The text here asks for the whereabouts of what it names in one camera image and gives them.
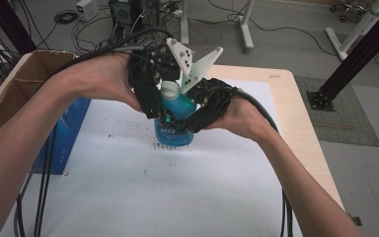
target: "hand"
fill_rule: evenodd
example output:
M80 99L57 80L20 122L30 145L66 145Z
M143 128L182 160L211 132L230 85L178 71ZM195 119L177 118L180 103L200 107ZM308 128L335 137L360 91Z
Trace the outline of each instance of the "hand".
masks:
M211 128L227 129L255 142L261 141L268 131L273 130L254 105L237 96L232 98L224 116L206 129Z
M128 54L110 53L98 56L57 73L80 88L79 97L116 100L137 111L140 105L128 84Z

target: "forearm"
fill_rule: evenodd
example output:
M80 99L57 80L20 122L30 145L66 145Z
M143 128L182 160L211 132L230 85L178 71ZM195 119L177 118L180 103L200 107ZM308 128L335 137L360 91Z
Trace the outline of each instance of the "forearm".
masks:
M0 128L0 228L40 148L75 96L75 88L57 75Z
M256 142L281 182L304 236L361 236L343 209L307 172L278 133L269 127Z

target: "blue bottle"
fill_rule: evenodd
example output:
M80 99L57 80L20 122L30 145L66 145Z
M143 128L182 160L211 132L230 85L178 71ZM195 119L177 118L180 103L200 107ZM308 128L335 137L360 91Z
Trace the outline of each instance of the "blue bottle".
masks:
M181 93L180 85L176 82L163 81L161 95L164 107L174 114L176 119L186 119L196 109L196 104ZM193 133L185 131L177 134L173 128L162 125L157 119L155 119L155 132L158 141L168 146L186 146L193 139Z

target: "black metal frame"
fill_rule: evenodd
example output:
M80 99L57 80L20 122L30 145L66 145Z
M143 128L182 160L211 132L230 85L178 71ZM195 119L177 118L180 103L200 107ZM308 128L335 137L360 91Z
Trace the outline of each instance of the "black metal frame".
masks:
M346 60L317 91L309 92L313 110L327 111L332 100L379 51L379 20Z
M0 27L19 54L23 55L37 49L7 0L0 0Z

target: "metal stand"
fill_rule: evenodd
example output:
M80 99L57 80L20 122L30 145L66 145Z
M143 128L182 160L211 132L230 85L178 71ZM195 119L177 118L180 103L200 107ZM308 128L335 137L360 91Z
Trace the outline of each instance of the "metal stand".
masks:
M377 18L377 14L379 13L379 1L377 1L371 9L364 15L362 20L356 25L356 27L352 30L346 40L341 43L340 40L335 35L335 32L332 28L326 28L326 34L334 45L335 50L338 53L338 56L341 60L345 60L347 58L346 51L350 48L350 46L358 39L358 37L366 32L370 27L372 21Z
M249 28L248 28L248 21L249 21L249 17L251 16L252 8L254 7L254 2L255 0L249 0L248 7L245 10L244 16L239 17L239 23L241 26L243 39L245 41L245 49L244 49L245 52L248 52L254 49L251 33L249 32Z
M309 102L315 110L324 110L353 77L379 51L379 20L346 60L332 74L328 81L309 97Z
M183 14L181 15L181 43L190 43L189 15L187 13L188 0L183 1Z
M25 54L37 49L7 0L0 0L0 27L19 54Z

